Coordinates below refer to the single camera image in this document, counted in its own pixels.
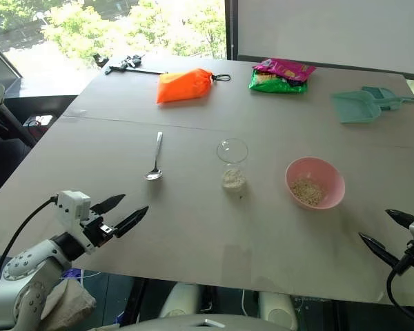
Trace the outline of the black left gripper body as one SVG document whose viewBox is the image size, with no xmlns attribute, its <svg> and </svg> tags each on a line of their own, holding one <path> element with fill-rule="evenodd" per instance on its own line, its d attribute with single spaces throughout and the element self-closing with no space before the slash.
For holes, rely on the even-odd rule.
<svg viewBox="0 0 414 331">
<path fill-rule="evenodd" d="M 91 208 L 87 219 L 80 221 L 83 233 L 94 247 L 101 247 L 112 239 L 115 228 L 104 223 L 102 213 L 98 209 Z"/>
</svg>

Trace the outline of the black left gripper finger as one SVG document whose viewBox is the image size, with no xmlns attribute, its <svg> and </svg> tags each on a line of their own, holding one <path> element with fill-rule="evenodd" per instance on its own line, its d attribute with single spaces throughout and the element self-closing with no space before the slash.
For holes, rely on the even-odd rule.
<svg viewBox="0 0 414 331">
<path fill-rule="evenodd" d="M 131 229 L 133 229 L 147 214 L 149 206 L 144 206 L 135 210 L 131 215 L 126 217 L 122 222 L 118 223 L 114 229 L 114 235 L 117 238 L 122 237 Z"/>
<path fill-rule="evenodd" d="M 118 194 L 107 198 L 101 203 L 93 205 L 90 210 L 96 214 L 105 214 L 115 208 L 120 201 L 125 197 L 125 194 Z"/>
</svg>

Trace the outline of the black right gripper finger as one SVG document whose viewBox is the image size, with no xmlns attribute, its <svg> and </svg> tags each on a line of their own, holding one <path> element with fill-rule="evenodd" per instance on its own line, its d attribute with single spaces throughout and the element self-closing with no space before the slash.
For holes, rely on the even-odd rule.
<svg viewBox="0 0 414 331">
<path fill-rule="evenodd" d="M 398 264 L 399 259 L 391 253 L 389 253 L 379 241 L 362 232 L 359 232 L 358 235 L 366 244 L 366 246 L 370 249 L 370 251 L 379 259 L 381 259 L 384 263 L 386 263 L 392 268 L 394 268 Z"/>
<path fill-rule="evenodd" d="M 410 225 L 414 223 L 414 216 L 412 214 L 394 209 L 386 209 L 385 212 L 392 220 L 406 229 L 409 229 Z"/>
</svg>

